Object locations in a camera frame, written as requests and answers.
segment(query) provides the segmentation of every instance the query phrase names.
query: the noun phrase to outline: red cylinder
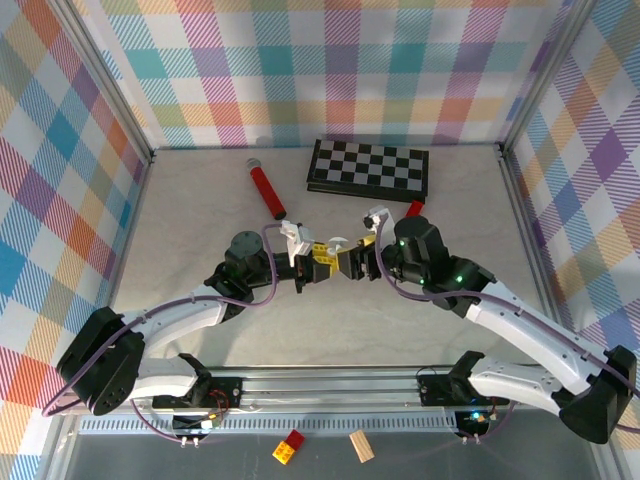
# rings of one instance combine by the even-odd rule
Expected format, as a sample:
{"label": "red cylinder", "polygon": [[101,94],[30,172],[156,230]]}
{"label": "red cylinder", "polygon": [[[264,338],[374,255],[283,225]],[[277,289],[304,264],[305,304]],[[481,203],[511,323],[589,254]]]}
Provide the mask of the red cylinder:
{"label": "red cylinder", "polygon": [[271,186],[269,179],[262,170],[260,160],[257,158],[250,158],[247,161],[247,168],[249,169],[251,178],[253,178],[253,183],[256,184],[256,187],[258,188],[260,195],[262,195],[264,203],[267,204],[273,218],[276,220],[282,220],[287,215],[287,212],[284,209],[282,202],[280,202],[275,190]]}
{"label": "red cylinder", "polygon": [[409,207],[409,210],[407,210],[407,214],[405,215],[405,217],[417,217],[418,215],[420,215],[422,207],[424,207],[424,203],[419,202],[418,200],[414,200],[413,202],[411,202],[411,206]]}

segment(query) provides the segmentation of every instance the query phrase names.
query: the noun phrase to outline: plaid wallpaper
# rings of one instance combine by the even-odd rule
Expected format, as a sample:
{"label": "plaid wallpaper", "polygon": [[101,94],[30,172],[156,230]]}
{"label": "plaid wallpaper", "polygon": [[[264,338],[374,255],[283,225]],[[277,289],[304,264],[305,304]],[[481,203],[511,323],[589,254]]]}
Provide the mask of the plaid wallpaper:
{"label": "plaid wallpaper", "polygon": [[45,0],[0,14],[0,479],[30,479],[54,366],[107,301],[143,161]]}
{"label": "plaid wallpaper", "polygon": [[[640,0],[600,0],[515,149],[562,320],[640,353]],[[636,407],[624,419],[638,425]],[[640,449],[640,437],[620,436]],[[627,452],[640,467],[640,450]]]}
{"label": "plaid wallpaper", "polygon": [[572,0],[75,0],[157,146],[493,143]]}

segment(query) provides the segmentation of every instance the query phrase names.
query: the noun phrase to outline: chessboard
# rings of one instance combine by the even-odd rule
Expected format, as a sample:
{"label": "chessboard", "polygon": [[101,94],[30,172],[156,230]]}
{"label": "chessboard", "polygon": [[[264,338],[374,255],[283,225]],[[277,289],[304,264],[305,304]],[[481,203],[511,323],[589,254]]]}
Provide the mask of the chessboard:
{"label": "chessboard", "polygon": [[424,203],[428,170],[427,151],[316,140],[307,190]]}

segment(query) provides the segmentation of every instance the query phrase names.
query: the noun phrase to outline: marker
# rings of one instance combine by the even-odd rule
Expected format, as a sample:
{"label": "marker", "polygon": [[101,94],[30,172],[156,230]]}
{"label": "marker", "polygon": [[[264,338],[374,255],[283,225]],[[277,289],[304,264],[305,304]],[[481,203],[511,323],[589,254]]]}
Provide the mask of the marker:
{"label": "marker", "polygon": [[282,220],[287,215],[287,212],[280,202],[280,199],[278,198],[275,190],[271,186],[269,179],[264,174],[261,165],[262,164],[260,163],[260,160],[258,160],[257,158],[250,158],[249,160],[247,160],[247,168],[249,169],[249,174],[251,175],[251,178],[253,178],[253,183],[256,184],[260,195],[262,195],[264,203],[267,204],[267,207],[269,208],[269,211],[271,211],[271,215],[273,215],[273,218],[275,218],[276,220]]}

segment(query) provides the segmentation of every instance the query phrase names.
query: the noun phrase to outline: red object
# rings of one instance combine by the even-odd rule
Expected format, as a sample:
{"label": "red object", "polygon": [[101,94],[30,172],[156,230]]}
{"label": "red object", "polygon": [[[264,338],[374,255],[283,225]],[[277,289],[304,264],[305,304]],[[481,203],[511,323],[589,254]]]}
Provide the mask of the red object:
{"label": "red object", "polygon": [[300,448],[302,442],[304,442],[304,436],[297,430],[291,430],[291,433],[285,440],[285,443],[296,451]]}
{"label": "red object", "polygon": [[424,203],[419,202],[418,200],[414,200],[413,202],[411,202],[411,206],[409,207],[409,210],[407,211],[405,217],[417,217],[418,215],[420,215],[422,207],[424,207]]}
{"label": "red object", "polygon": [[251,158],[247,162],[247,167],[249,168],[251,178],[253,178],[253,183],[258,187],[258,191],[260,192],[260,195],[262,195],[264,203],[269,207],[271,215],[273,215],[273,218],[276,220],[282,220],[287,215],[287,212],[280,202],[278,195],[276,195],[275,190],[271,186],[269,179],[264,174],[264,171],[260,166],[260,161],[255,158]]}

